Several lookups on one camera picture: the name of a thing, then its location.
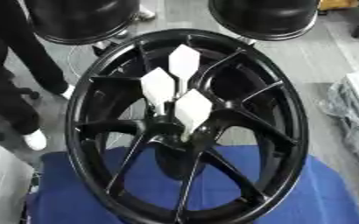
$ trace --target black wheel rim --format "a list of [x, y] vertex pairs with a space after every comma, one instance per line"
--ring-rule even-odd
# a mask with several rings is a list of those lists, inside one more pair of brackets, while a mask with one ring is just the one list
[[[118, 120], [129, 105], [143, 97], [138, 79], [155, 67], [168, 71], [168, 54], [180, 44], [201, 52], [201, 68], [190, 86], [214, 104], [211, 116], [189, 143], [176, 140], [183, 127], [172, 119], [170, 112], [152, 118], [147, 111], [143, 119]], [[236, 74], [258, 84], [240, 95], [228, 91], [235, 88], [228, 87], [227, 78], [220, 75], [227, 73], [223, 71], [226, 68], [240, 71]], [[271, 108], [278, 108], [278, 118]], [[262, 167], [255, 184], [213, 149], [219, 135], [237, 125], [257, 133]], [[98, 134], [108, 131], [135, 136], [115, 174], [108, 171], [96, 147]], [[262, 53], [217, 33], [170, 30], [123, 43], [87, 70], [68, 105], [66, 138], [74, 169], [111, 212], [136, 223], [228, 224], [256, 219], [290, 192], [305, 163], [308, 127], [305, 110], [291, 82]], [[123, 187], [126, 172], [146, 145], [182, 151], [187, 158], [185, 167], [189, 168], [173, 210], [143, 202]], [[233, 179], [242, 196], [215, 209], [188, 211], [188, 191], [200, 163], [212, 165]]]

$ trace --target gray floor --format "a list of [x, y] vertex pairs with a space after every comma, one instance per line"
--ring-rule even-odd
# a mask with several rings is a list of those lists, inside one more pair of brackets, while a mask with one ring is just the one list
[[[131, 27], [134, 33], [192, 27], [236, 37], [211, 18], [206, 7], [207, 0], [187, 1], [187, 4], [178, 0], [147, 0], [144, 4], [158, 12], [158, 19], [147, 24], [135, 24]], [[318, 108], [330, 83], [340, 80], [347, 73], [359, 72], [359, 39], [353, 39], [349, 35], [357, 22], [359, 9], [334, 11], [327, 17], [320, 17], [316, 26], [301, 38], [261, 42], [257, 44], [257, 48], [270, 56], [298, 89], [310, 121], [311, 153], [341, 174], [359, 204], [359, 162], [342, 144], [341, 132], [335, 121], [322, 114]], [[69, 82], [75, 84], [77, 77], [67, 64], [71, 47], [42, 42], [64, 69]], [[94, 60], [95, 57], [87, 46], [77, 48], [71, 59], [78, 74], [82, 74]], [[41, 154], [65, 149], [63, 128], [67, 102], [45, 93], [13, 55], [9, 57], [8, 66], [18, 76], [18, 84], [32, 87], [43, 94], [42, 101], [34, 104], [42, 116], [42, 128], [49, 136], [49, 146], [45, 151], [26, 149], [20, 139], [12, 134], [9, 126], [0, 119], [0, 129], [9, 134], [8, 141], [4, 144], [23, 160], [36, 165]], [[236, 135], [233, 131], [223, 141], [227, 144], [240, 144]], [[123, 143], [125, 138], [116, 143]]]

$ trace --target leg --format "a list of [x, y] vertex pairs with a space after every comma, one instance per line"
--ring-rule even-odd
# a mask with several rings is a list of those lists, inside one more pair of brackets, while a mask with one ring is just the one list
[[12, 48], [43, 88], [57, 95], [67, 90], [61, 69], [33, 34], [17, 0], [0, 1], [0, 39]]
[[17, 91], [11, 81], [0, 81], [0, 115], [20, 135], [29, 135], [39, 129], [39, 116], [21, 94], [15, 94]]
[[4, 68], [7, 52], [8, 48], [0, 39], [0, 115], [20, 134], [30, 134], [39, 128], [39, 117], [8, 79], [10, 72]]

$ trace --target blue cloth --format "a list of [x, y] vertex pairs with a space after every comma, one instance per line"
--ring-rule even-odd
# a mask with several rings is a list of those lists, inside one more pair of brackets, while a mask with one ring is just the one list
[[[239, 170], [258, 178], [258, 148], [252, 145], [218, 148]], [[122, 161], [125, 149], [109, 150], [105, 162], [112, 171]], [[39, 191], [28, 201], [32, 224], [122, 223], [104, 209], [76, 177], [67, 154], [56, 152], [42, 158], [44, 174]], [[173, 208], [180, 183], [167, 178], [156, 165], [153, 150], [146, 150], [130, 170], [126, 189], [141, 200]], [[191, 210], [225, 204], [239, 196], [236, 185], [211, 166], [195, 180], [188, 202]], [[359, 224], [359, 209], [339, 175], [309, 156], [298, 184], [273, 211], [256, 224]]]

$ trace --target sneaker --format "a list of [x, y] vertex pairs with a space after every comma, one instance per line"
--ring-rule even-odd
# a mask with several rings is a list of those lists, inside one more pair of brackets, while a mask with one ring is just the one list
[[148, 10], [142, 4], [140, 4], [140, 10], [137, 16], [140, 21], [150, 21], [153, 20], [156, 16], [157, 14], [155, 12]]
[[42, 130], [37, 129], [30, 135], [23, 136], [25, 143], [34, 151], [42, 151], [47, 146], [47, 139]]
[[73, 93], [74, 93], [74, 86], [69, 84], [67, 86], [67, 90], [64, 93], [62, 93], [61, 95], [65, 99], [70, 100]]

